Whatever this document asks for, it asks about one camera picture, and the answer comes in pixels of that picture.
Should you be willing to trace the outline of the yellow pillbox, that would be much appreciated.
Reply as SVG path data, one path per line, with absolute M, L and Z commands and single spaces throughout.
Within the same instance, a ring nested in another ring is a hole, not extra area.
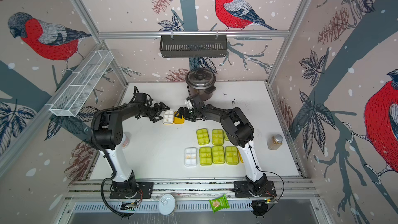
M 240 154 L 239 149 L 238 149 L 237 152 L 238 152 L 238 158 L 239 158 L 240 163 L 244 163 L 243 158 L 242 158 L 242 156 L 241 156 L 241 154 Z
M 175 117 L 174 111 L 165 111 L 163 113 L 162 123 L 168 124 L 183 124 L 185 122 L 184 118 Z

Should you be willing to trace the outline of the clear white pillbox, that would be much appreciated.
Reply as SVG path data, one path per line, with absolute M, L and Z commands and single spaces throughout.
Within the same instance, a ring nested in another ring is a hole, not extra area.
M 185 167 L 195 167 L 198 165 L 198 149 L 196 147 L 188 147 L 184 150 Z

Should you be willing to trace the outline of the large green pillbox front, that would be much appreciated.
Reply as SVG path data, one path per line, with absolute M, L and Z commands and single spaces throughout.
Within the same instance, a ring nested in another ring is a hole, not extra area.
M 223 146 L 213 146 L 211 150 L 213 164 L 224 164 L 226 162 Z

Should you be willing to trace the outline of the small green pillbox front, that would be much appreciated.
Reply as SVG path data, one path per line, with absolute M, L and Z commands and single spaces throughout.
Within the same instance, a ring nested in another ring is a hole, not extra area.
M 227 136 L 227 133 L 226 133 L 226 132 L 224 132 L 224 133 L 223 133 L 223 138 L 224 138 L 224 140 L 225 140 L 225 141 L 229 141 L 229 138 L 228 138 L 228 136 Z

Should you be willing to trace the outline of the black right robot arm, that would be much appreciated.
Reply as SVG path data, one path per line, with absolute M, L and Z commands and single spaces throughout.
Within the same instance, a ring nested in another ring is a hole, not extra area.
M 229 141 L 237 147 L 244 161 L 248 193 L 255 197 L 269 194 L 272 186 L 266 172 L 260 168 L 255 153 L 255 130 L 242 110 L 238 107 L 221 109 L 205 104 L 198 95 L 188 97 L 185 104 L 185 107 L 177 110 L 175 117 L 191 122 L 211 120 L 220 123 Z

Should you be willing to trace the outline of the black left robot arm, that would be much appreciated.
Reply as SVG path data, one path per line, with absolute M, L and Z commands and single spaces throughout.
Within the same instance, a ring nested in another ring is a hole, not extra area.
M 132 117 L 149 118 L 156 123 L 162 120 L 161 113 L 170 108 L 164 103 L 128 103 L 97 112 L 91 122 L 91 142 L 106 158 L 112 174 L 103 179 L 101 187 L 111 182 L 111 193 L 127 193 L 135 196 L 140 188 L 133 170 L 128 166 L 122 151 L 123 122 Z

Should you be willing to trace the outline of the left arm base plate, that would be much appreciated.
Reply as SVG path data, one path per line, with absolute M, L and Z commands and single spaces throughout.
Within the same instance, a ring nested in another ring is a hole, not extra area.
M 110 189 L 110 199 L 150 199 L 153 191 L 153 182 L 112 182 Z

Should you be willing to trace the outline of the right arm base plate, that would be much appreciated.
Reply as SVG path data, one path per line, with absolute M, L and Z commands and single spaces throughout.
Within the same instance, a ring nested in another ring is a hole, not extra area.
M 277 193 L 274 182 L 268 180 L 265 183 L 256 184 L 251 181 L 235 181 L 232 192 L 237 198 L 276 198 Z

